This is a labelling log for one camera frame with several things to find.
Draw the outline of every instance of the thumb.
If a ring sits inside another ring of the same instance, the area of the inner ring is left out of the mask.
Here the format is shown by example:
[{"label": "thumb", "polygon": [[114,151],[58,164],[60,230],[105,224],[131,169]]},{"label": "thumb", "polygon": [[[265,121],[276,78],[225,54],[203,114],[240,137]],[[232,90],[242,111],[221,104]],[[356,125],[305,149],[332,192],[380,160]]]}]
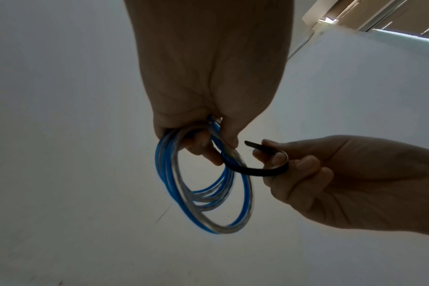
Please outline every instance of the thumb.
[{"label": "thumb", "polygon": [[221,138],[231,147],[238,147],[238,134],[251,122],[250,119],[223,117],[221,121]]},{"label": "thumb", "polygon": [[262,144],[284,151],[289,159],[301,159],[313,155],[319,160],[327,160],[336,154],[349,140],[351,136],[328,136],[318,139],[301,140],[289,143],[277,143],[264,139]]}]

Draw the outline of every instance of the cable coil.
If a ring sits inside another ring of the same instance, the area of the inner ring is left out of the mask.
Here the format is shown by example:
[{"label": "cable coil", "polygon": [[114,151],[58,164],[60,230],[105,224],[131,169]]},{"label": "cable coil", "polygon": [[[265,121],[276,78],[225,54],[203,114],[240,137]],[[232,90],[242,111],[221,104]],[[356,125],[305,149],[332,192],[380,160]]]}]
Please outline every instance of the cable coil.
[{"label": "cable coil", "polygon": [[207,123],[197,123],[172,130],[161,138],[155,153],[157,172],[166,185],[169,194],[196,225],[216,234],[237,232],[249,221],[254,205],[252,182],[248,175],[241,174],[244,186],[244,202],[241,212],[234,222],[226,226],[211,221],[203,212],[219,207],[227,199],[232,190],[235,172],[225,166],[221,176],[211,186],[198,191],[190,190],[182,180],[177,156],[179,146],[185,135],[202,129],[210,132],[211,140],[221,151],[221,156],[225,162],[227,161],[230,165],[246,167],[239,153],[223,143],[219,134],[219,124],[214,120],[208,120]]}]

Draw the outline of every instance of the wall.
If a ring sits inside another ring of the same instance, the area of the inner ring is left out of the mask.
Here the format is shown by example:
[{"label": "wall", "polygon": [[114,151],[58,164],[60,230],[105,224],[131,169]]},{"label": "wall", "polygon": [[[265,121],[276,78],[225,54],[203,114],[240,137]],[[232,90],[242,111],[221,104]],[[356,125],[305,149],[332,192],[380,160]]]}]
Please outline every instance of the wall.
[{"label": "wall", "polygon": [[[352,134],[429,148],[427,45],[343,30],[307,44],[272,105],[282,140]],[[429,285],[428,236],[297,222],[307,285]]]},{"label": "wall", "polygon": [[[260,180],[240,233],[185,217],[151,120],[122,1],[0,0],[0,286],[304,284],[291,210]],[[278,136],[268,112],[241,139]],[[190,187],[221,173],[181,163]],[[212,217],[233,221],[241,192]]]}]

